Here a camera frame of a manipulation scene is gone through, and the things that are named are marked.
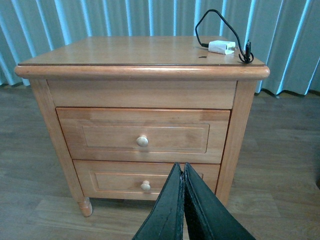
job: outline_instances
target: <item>drawer panel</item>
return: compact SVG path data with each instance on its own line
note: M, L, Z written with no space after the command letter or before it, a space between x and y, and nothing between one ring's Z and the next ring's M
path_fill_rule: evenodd
M48 80L57 107L231 109L236 81Z
M74 160L74 166L86 197L156 200L173 167L172 163L108 162ZM192 164L215 192L220 165ZM150 190L141 184L148 181Z
M125 162L221 162L229 110L57 108L71 157ZM137 142L147 139L147 145Z

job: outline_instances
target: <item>nightstand top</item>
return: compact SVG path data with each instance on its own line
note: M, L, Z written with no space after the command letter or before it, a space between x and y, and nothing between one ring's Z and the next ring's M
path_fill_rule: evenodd
M209 42L222 37L201 37ZM19 63L20 66L244 66L234 54L208 52L194 36L89 37ZM254 59L249 66L264 66Z
M221 39L201 37L203 42ZM113 78L114 73L124 78L126 74L156 77L164 73L164 78L180 74L198 75L202 79L222 76L232 80L237 76L237 80L259 80L269 75L269 68L256 58L250 64L242 63L238 52L228 55L208 52L195 36L97 36L23 61L15 72L27 79Z

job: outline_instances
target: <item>curtain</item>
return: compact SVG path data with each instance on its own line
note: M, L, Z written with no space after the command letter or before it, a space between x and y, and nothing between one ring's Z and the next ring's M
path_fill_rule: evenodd
M17 63L86 37L194 36L208 9L270 68L257 93L320 91L320 0L0 0L0 85L29 85ZM214 13L198 32L236 41Z

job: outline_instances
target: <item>white charger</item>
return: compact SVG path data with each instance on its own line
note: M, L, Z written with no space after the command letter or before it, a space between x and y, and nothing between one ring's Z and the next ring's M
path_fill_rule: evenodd
M208 51L217 54L232 54L235 51L236 43L234 41L216 40L209 42Z

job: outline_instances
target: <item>wood grain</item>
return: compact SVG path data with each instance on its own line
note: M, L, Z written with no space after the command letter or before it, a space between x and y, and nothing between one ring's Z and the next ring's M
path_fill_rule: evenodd
M231 109L236 82L48 80L57 107Z
M239 81L236 86L234 106L216 189L216 196L224 205L227 205L228 202L255 87L256 83L251 81Z
M198 109L56 111L73 159L159 163L219 164L230 115L228 110ZM148 137L147 147L137 145L140 135Z
M74 160L86 196L108 199L156 200L172 169L172 163L136 163ZM193 164L201 178L215 191L220 165ZM151 189L141 189L149 181Z
M34 96L38 102L43 119L46 123L47 130L58 156L64 176L68 183L69 189L73 198L77 202L83 202L84 195L78 181L77 173L70 157L67 144L61 139L64 139L58 116L56 114L56 106L52 100L50 90L46 81L30 80Z
M203 41L221 39L203 37ZM202 65L244 66L238 53L208 52L195 36L89 37L19 63L19 66ZM254 59L249 66L265 66Z
M194 36L90 37L21 62L15 72L26 79L54 80L255 81L270 74L258 59L243 64L238 52L208 52Z

